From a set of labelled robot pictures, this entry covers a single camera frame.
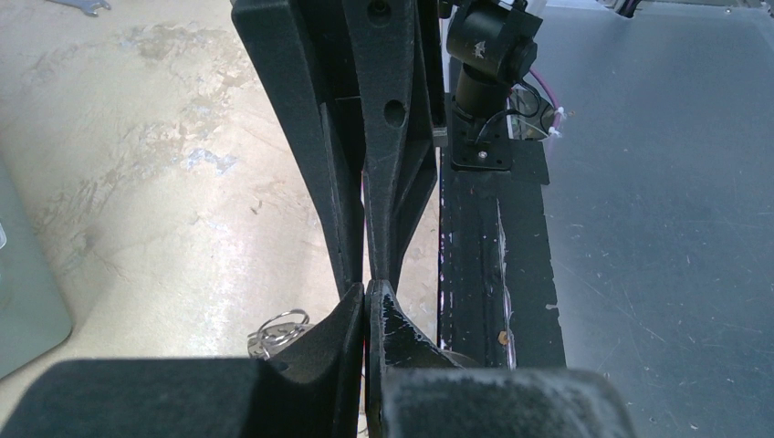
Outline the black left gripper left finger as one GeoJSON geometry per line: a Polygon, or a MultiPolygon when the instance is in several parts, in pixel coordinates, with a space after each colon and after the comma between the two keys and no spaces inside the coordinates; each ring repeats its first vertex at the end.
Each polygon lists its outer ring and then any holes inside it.
{"type": "Polygon", "coordinates": [[[352,437],[362,285],[269,360],[69,360],[42,374],[4,437],[352,437]]]}

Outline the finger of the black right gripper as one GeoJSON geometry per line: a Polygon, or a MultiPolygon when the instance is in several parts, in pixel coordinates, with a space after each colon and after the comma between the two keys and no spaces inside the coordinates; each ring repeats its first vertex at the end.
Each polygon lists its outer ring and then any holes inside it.
{"type": "Polygon", "coordinates": [[[339,295],[362,281],[364,134],[341,1],[236,1],[232,21],[287,138],[339,295]]]}
{"type": "Polygon", "coordinates": [[[397,287],[436,181],[419,8],[414,1],[343,5],[364,122],[371,276],[397,287]]]}

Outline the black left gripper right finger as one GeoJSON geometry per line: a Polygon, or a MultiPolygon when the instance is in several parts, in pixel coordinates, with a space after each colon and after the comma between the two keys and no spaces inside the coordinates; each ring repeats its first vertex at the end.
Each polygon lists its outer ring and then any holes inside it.
{"type": "Polygon", "coordinates": [[[365,295],[372,437],[634,437],[622,398],[583,370],[463,368],[400,309],[391,284],[365,295]]]}

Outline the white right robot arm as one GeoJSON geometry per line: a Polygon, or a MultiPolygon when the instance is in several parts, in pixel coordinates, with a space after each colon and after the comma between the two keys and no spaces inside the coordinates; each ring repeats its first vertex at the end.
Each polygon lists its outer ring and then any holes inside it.
{"type": "Polygon", "coordinates": [[[396,285],[436,181],[433,131],[483,142],[541,19],[498,1],[235,1],[232,21],[319,215],[337,292],[396,285]]]}

